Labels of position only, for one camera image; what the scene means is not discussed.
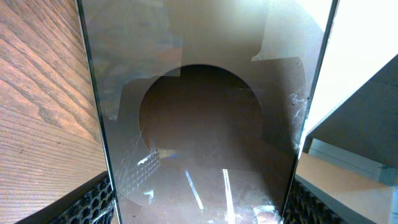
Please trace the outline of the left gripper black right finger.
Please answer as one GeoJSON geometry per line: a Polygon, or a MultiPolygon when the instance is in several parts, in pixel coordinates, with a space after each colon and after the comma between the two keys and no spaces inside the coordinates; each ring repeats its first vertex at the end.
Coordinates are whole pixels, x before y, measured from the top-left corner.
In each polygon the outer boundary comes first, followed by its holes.
{"type": "Polygon", "coordinates": [[[287,198],[283,224],[344,224],[345,221],[297,179],[287,198]]]}

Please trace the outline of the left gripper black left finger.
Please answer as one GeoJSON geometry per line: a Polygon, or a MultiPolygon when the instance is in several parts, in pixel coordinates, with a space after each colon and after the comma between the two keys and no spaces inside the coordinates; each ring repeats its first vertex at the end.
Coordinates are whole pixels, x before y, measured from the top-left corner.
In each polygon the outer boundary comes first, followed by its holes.
{"type": "Polygon", "coordinates": [[[104,171],[54,203],[19,220],[17,224],[111,223],[114,200],[108,172],[104,171]]]}

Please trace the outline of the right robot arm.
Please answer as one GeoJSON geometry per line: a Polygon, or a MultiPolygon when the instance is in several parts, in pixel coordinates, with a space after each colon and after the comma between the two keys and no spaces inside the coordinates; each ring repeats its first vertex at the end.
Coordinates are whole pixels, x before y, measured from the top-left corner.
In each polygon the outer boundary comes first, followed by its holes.
{"type": "Polygon", "coordinates": [[[397,168],[397,57],[313,128],[314,139],[397,168]]]}

